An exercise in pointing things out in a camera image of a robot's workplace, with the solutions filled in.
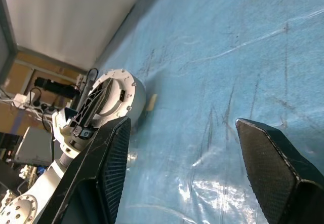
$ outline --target white wall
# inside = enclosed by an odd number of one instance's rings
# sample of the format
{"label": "white wall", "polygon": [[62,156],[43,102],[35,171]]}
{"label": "white wall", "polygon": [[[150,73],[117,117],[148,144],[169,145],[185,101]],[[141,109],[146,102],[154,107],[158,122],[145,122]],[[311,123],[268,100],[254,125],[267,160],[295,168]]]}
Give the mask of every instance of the white wall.
{"label": "white wall", "polygon": [[91,68],[136,0],[7,0],[18,45]]}

